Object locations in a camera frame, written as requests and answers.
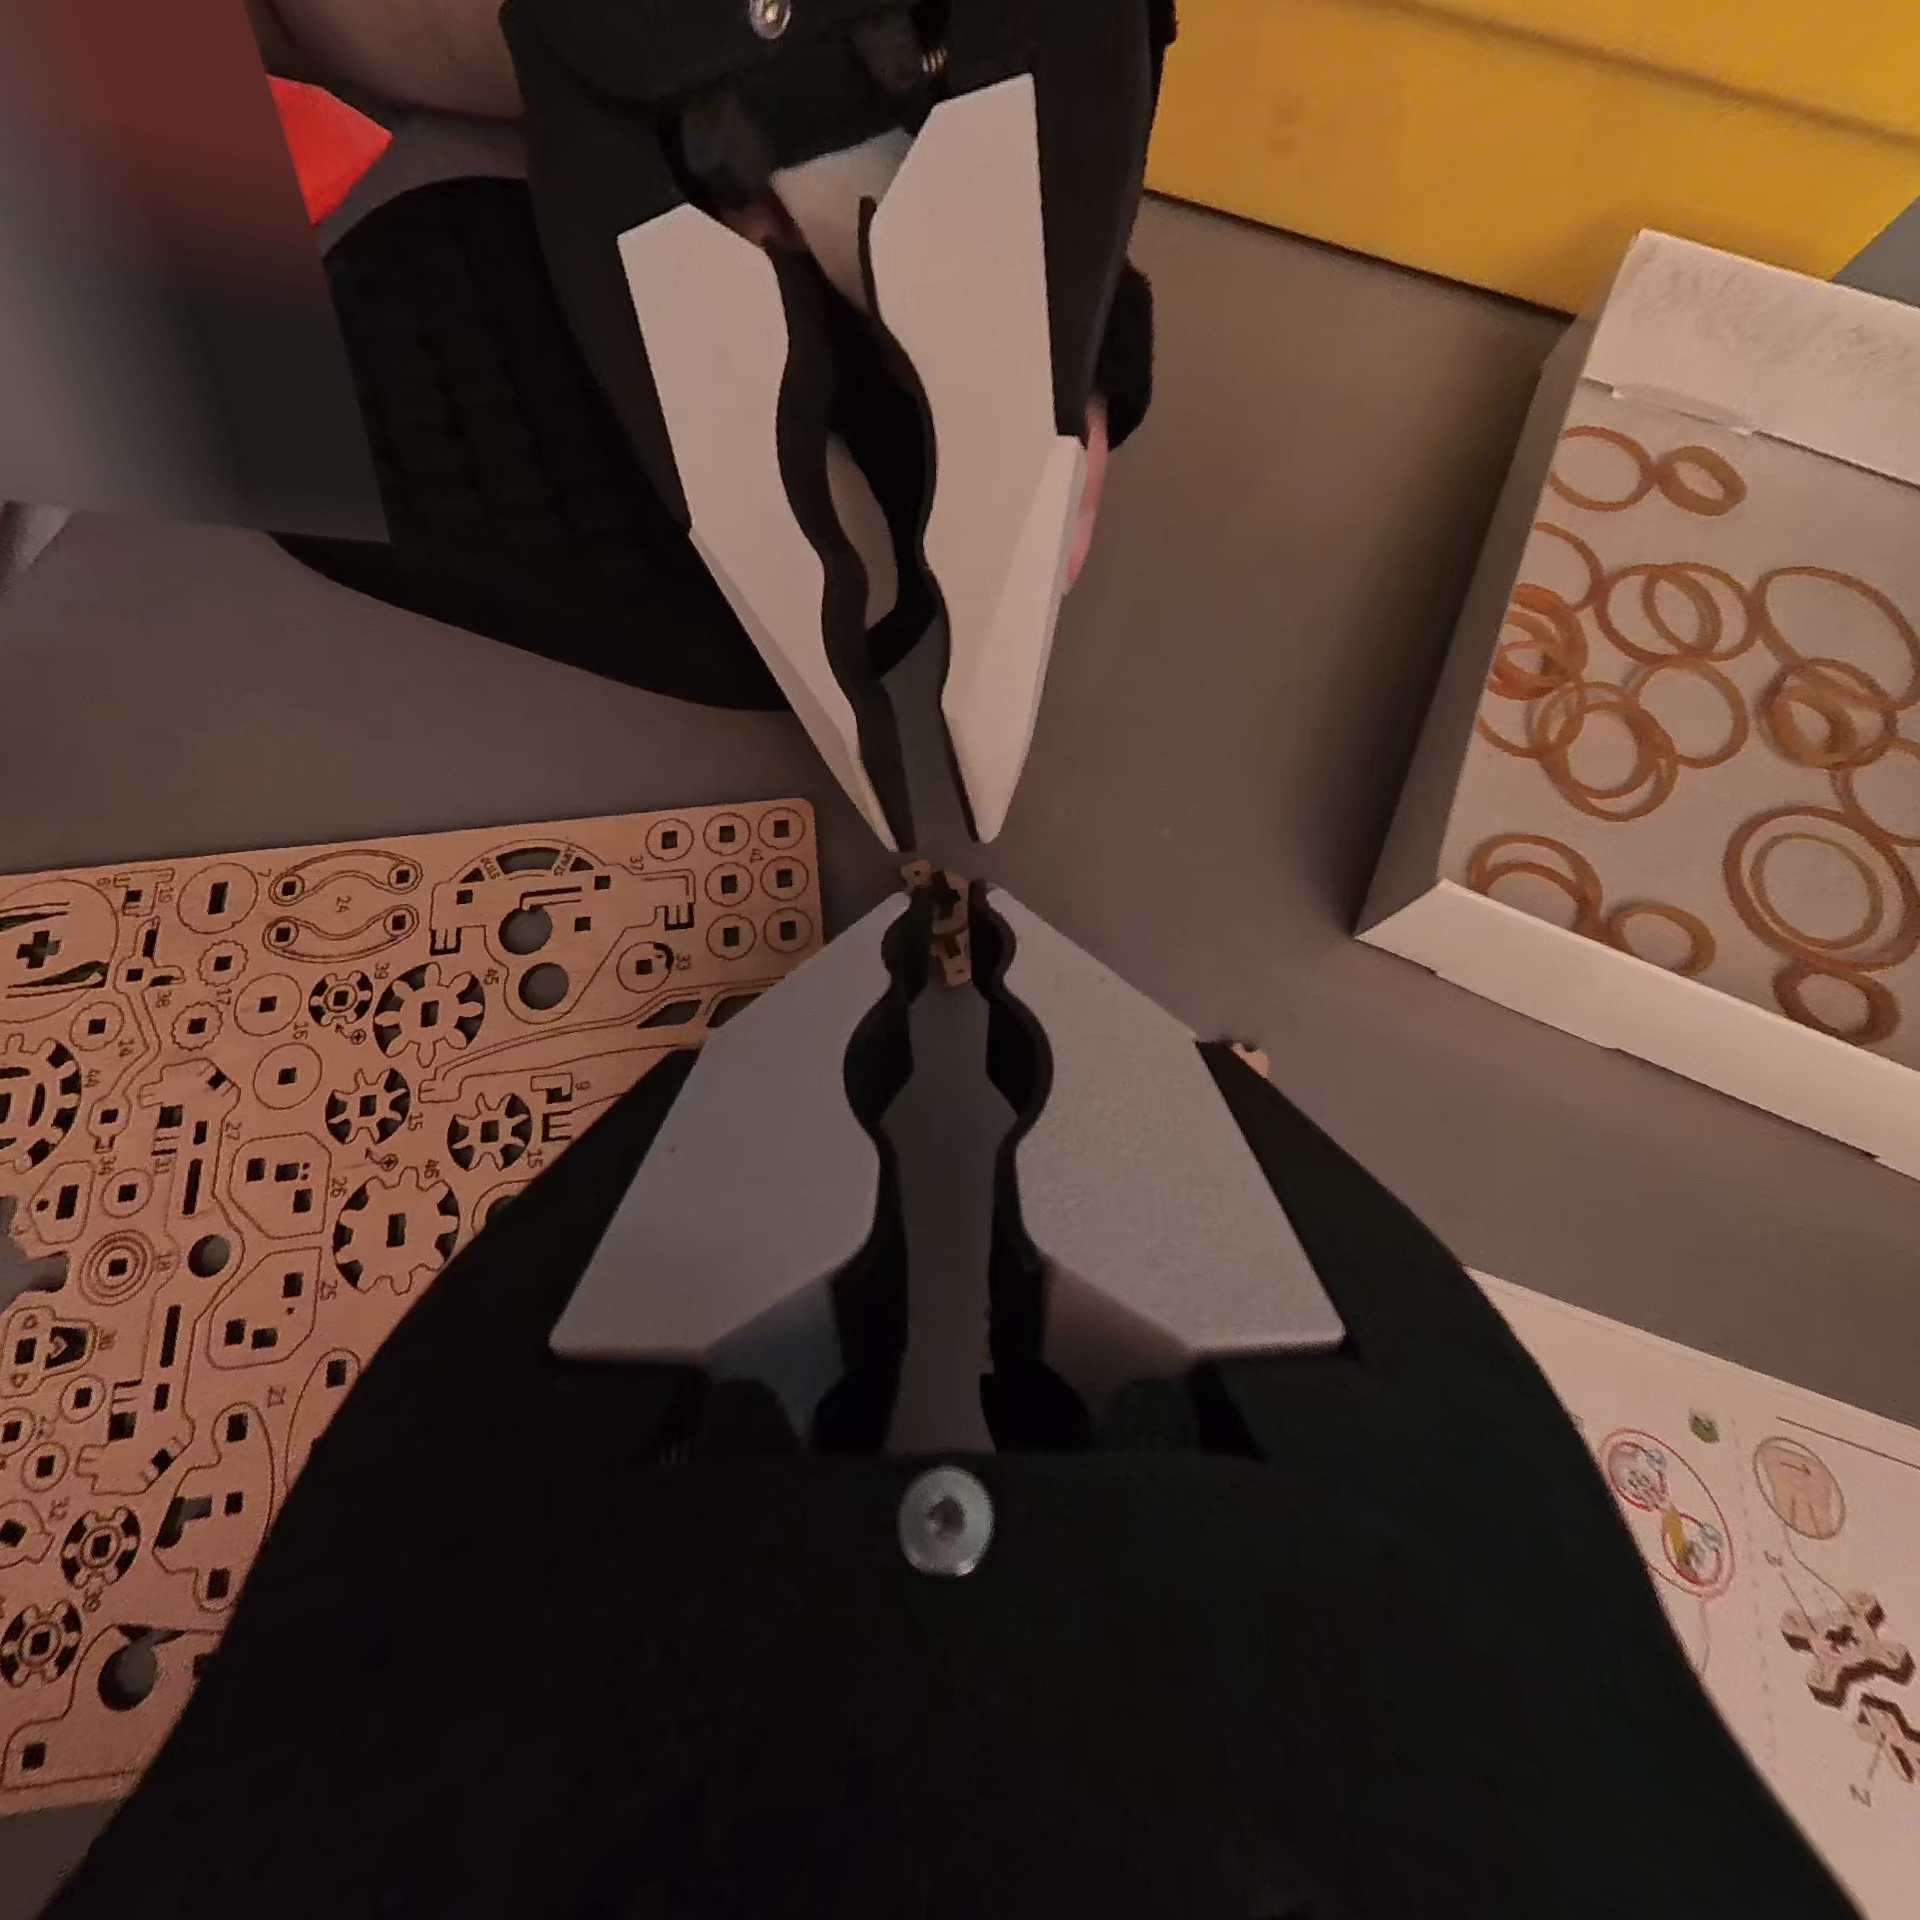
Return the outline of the printed instruction sheet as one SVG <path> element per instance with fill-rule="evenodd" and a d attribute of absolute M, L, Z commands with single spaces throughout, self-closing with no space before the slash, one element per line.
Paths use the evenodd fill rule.
<path fill-rule="evenodd" d="M 1918 1431 L 1493 1274 L 1697 1674 L 1861 1916 L 1918 1912 Z"/>

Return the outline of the laser-cut wooden parts sheet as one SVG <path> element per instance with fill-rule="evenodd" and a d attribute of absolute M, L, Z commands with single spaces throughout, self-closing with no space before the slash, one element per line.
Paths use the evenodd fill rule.
<path fill-rule="evenodd" d="M 748 799 L 4 878 L 4 1815 L 133 1786 L 366 1361 L 818 863 Z"/>

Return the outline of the small wooden model part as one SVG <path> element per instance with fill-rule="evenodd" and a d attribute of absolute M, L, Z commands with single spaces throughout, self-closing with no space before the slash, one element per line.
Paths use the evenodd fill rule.
<path fill-rule="evenodd" d="M 966 878 L 937 868 L 926 856 L 901 866 L 908 893 L 926 905 L 927 976 L 957 991 L 973 982 L 972 962 L 972 890 Z"/>

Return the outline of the pile of tan rubber bands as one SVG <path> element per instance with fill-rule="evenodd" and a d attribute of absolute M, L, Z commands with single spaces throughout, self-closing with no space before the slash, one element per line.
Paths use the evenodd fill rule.
<path fill-rule="evenodd" d="M 1588 396 L 1442 876 L 1916 1066 L 1916 487 Z"/>

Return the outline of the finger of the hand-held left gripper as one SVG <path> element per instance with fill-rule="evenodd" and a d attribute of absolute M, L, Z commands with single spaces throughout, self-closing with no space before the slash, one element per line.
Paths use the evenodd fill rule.
<path fill-rule="evenodd" d="M 868 646 L 871 569 L 831 494 L 831 289 L 683 204 L 619 234 L 687 530 L 814 750 L 877 839 L 916 845 Z"/>
<path fill-rule="evenodd" d="M 989 842 L 1037 725 L 1087 474 L 1054 407 L 1034 80 L 934 105 L 860 218 L 873 318 L 927 412 L 922 553 L 947 613 L 942 714 Z"/>

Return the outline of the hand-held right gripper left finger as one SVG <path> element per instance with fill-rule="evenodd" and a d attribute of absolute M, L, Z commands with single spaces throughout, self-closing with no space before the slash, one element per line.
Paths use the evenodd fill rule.
<path fill-rule="evenodd" d="M 755 1381 L 814 1447 L 877 1450 L 908 1328 L 883 1124 L 915 1070 L 924 988 L 926 903 L 895 893 L 711 1036 L 550 1351 Z"/>

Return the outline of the yellow board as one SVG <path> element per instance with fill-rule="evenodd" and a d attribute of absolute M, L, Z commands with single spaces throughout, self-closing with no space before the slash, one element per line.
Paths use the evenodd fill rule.
<path fill-rule="evenodd" d="M 1916 2 L 1189 2 L 1147 184 L 1559 310 L 1643 229 L 1829 279 L 1916 201 Z"/>

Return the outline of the white cardboard box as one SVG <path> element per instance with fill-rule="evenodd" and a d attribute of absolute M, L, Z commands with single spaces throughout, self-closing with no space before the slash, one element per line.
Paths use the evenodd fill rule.
<path fill-rule="evenodd" d="M 1442 876 L 1450 813 L 1553 448 L 1588 396 L 1781 440 L 1916 487 L 1916 213 L 1837 280 L 1660 230 L 1636 234 L 1549 354 L 1462 598 L 1361 911 L 1379 948 L 1604 1049 L 1643 1058 L 1916 1177 L 1918 1070 L 1612 950 Z"/>

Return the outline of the person's left hand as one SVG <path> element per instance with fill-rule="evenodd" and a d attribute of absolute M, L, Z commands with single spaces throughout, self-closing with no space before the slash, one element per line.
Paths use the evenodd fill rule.
<path fill-rule="evenodd" d="M 1086 474 L 1084 488 L 1079 496 L 1076 519 L 1073 527 L 1073 548 L 1068 554 L 1062 588 L 1069 591 L 1076 588 L 1082 574 L 1086 570 L 1091 545 L 1098 530 L 1098 513 L 1101 494 L 1106 487 L 1108 464 L 1110 464 L 1110 408 L 1105 393 L 1094 393 L 1087 400 L 1087 460 L 1086 460 Z"/>

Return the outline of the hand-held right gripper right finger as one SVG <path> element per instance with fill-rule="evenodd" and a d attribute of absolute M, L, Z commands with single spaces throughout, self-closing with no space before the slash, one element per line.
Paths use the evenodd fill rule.
<path fill-rule="evenodd" d="M 1002 886 L 972 903 L 996 1148 L 989 1364 L 1002 1450 L 1091 1439 L 1132 1385 L 1329 1352 L 1342 1319 L 1202 1042 Z"/>

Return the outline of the orange object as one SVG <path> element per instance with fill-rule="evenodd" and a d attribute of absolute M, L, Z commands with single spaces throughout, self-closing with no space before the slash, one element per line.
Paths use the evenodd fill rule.
<path fill-rule="evenodd" d="M 322 85 L 270 74 L 270 89 L 306 218 L 321 226 L 378 164 L 393 132 Z"/>

